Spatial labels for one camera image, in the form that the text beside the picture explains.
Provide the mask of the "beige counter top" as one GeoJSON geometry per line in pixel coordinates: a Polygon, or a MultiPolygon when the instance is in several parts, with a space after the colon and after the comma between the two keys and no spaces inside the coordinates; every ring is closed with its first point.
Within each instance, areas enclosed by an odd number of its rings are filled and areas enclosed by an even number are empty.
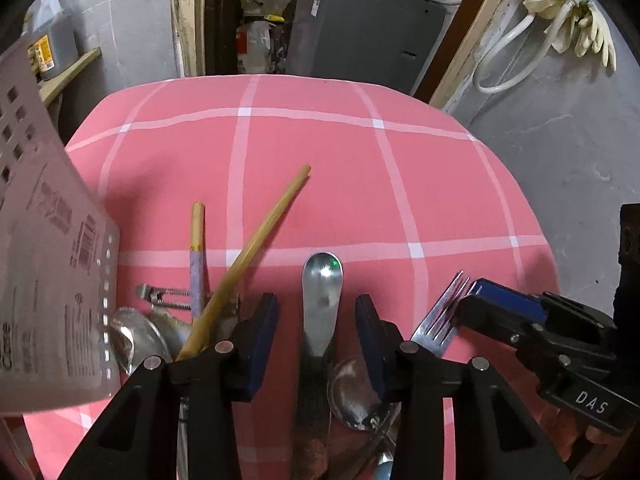
{"type": "Polygon", "coordinates": [[[101,55],[102,50],[100,47],[91,49],[90,51],[82,54],[75,63],[73,63],[69,68],[66,68],[66,70],[63,70],[62,73],[58,74],[58,76],[55,76],[50,80],[40,81],[38,84],[39,95],[43,105],[48,107],[53,101],[55,101],[62,94],[63,90],[101,55]]]}

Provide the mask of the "plain bamboo chopstick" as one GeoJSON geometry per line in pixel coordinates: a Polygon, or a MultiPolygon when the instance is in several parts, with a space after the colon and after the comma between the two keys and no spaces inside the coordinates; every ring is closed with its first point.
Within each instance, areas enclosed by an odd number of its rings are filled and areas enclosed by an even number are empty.
{"type": "Polygon", "coordinates": [[[265,244],[265,241],[270,237],[271,232],[291,205],[296,194],[308,178],[310,170],[311,166],[309,165],[304,165],[300,168],[293,181],[269,211],[268,216],[235,258],[212,296],[210,296],[203,313],[193,322],[190,336],[182,345],[177,356],[178,361],[194,358],[208,345],[209,332],[217,322],[222,308],[226,305],[236,285],[241,281],[245,271],[262,249],[262,245],[265,244]]]}

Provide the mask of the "purple handled bamboo chopstick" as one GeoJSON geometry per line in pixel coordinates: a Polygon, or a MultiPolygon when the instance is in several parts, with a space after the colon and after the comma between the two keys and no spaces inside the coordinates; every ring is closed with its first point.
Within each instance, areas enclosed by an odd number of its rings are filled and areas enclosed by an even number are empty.
{"type": "Polygon", "coordinates": [[[190,237],[190,308],[192,318],[198,318],[204,309],[204,222],[205,206],[192,204],[190,237]]]}

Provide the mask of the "dark grey cabinet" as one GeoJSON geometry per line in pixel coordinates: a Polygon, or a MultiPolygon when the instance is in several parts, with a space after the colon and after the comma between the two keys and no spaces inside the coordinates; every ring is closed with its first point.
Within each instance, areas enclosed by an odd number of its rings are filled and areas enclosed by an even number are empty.
{"type": "Polygon", "coordinates": [[[408,94],[445,16],[430,0],[297,0],[285,73],[408,94]]]}

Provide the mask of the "small steel spoon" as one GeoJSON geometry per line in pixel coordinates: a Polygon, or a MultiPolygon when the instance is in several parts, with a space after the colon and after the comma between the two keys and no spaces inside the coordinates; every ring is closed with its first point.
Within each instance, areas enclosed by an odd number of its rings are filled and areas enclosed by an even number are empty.
{"type": "Polygon", "coordinates": [[[351,430],[373,431],[390,411],[372,389],[366,363],[359,356],[334,367],[326,396],[332,414],[351,430]]]}

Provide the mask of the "large soy sauce jug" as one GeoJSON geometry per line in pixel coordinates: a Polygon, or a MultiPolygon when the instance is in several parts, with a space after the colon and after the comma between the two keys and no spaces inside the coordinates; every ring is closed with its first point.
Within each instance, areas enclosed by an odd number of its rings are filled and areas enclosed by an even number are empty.
{"type": "Polygon", "coordinates": [[[27,11],[23,32],[42,80],[61,75],[79,58],[73,20],[63,0],[36,0],[27,11]]]}

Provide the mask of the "metal vegetable peeler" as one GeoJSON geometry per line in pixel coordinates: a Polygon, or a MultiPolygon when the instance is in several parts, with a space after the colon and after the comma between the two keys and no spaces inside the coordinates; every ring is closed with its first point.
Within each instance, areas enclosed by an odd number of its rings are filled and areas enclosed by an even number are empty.
{"type": "MultiPolygon", "coordinates": [[[[151,305],[149,317],[172,354],[177,354],[191,333],[191,323],[181,321],[172,311],[191,312],[190,292],[186,289],[156,287],[139,284],[136,295],[151,305]]],[[[212,341],[228,339],[240,320],[240,298],[236,297],[224,306],[212,329],[212,341]]]]}

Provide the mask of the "steel spoon with dark handle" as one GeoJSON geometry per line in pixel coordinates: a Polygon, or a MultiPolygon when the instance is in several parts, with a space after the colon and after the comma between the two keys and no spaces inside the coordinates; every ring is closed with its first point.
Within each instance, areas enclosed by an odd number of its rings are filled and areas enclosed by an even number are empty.
{"type": "Polygon", "coordinates": [[[293,479],[319,479],[329,467],[331,409],[326,387],[332,372],[343,281],[341,261],[330,252],[316,252],[303,266],[303,335],[292,431],[293,479]]]}

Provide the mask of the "steel fork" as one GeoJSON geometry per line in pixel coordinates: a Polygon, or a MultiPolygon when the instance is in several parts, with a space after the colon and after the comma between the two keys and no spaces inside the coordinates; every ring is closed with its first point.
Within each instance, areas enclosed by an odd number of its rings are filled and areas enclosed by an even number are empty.
{"type": "Polygon", "coordinates": [[[416,326],[410,340],[442,358],[456,336],[456,313],[459,300],[470,286],[470,278],[459,271],[439,296],[430,312],[424,316],[422,322],[416,326]]]}

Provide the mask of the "large steel spoon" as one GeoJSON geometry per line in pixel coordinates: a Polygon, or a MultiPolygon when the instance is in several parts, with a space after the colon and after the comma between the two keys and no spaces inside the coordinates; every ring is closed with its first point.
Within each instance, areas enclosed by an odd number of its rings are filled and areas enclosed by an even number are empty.
{"type": "Polygon", "coordinates": [[[119,308],[108,322],[108,333],[115,358],[127,376],[149,356],[159,356],[165,362],[171,354],[156,326],[134,308],[119,308]]]}

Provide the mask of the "cream rubber gloves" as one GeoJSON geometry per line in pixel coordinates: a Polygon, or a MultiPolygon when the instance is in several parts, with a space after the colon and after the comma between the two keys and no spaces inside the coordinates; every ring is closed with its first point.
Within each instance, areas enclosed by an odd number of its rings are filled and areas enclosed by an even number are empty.
{"type": "Polygon", "coordinates": [[[524,0],[530,15],[550,22],[542,50],[573,50],[582,58],[589,51],[601,58],[611,73],[617,70],[615,44],[608,21],[591,0],[524,0]]]}

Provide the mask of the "translucent plastic utensil case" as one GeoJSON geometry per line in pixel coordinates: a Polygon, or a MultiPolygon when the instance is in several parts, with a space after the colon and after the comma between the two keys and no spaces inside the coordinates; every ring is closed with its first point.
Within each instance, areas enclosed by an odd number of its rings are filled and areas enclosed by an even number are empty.
{"type": "Polygon", "coordinates": [[[112,396],[119,229],[53,127],[25,39],[1,55],[0,230],[2,414],[112,396]]]}

